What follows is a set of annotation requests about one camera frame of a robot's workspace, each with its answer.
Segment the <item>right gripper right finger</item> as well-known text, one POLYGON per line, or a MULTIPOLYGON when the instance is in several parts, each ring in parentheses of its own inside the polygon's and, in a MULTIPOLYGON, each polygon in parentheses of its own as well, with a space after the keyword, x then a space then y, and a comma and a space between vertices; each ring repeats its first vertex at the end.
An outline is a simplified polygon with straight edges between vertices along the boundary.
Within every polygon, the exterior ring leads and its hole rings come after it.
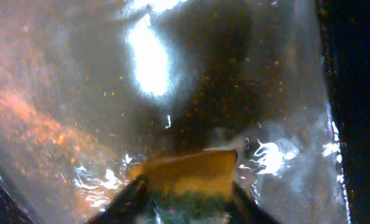
POLYGON ((232 184, 232 192, 228 202, 228 224, 280 224, 251 200, 247 192, 236 182, 232 184))

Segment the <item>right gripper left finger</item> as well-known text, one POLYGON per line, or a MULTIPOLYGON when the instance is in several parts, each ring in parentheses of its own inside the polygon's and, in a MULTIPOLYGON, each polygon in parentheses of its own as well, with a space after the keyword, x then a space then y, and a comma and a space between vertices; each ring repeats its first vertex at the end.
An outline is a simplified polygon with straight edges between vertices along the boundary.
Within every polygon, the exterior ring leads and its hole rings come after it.
POLYGON ((86 224, 134 223, 147 205, 147 178, 139 175, 127 184, 113 201, 86 221, 86 224))

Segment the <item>yellow green sponge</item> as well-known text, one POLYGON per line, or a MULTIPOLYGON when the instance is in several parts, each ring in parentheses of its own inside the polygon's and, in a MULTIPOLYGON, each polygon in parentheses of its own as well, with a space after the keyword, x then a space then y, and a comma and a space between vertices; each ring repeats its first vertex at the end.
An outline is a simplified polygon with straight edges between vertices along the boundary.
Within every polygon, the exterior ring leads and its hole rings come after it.
POLYGON ((228 223, 238 152, 161 154, 134 165, 130 180, 144 177, 154 223, 228 223))

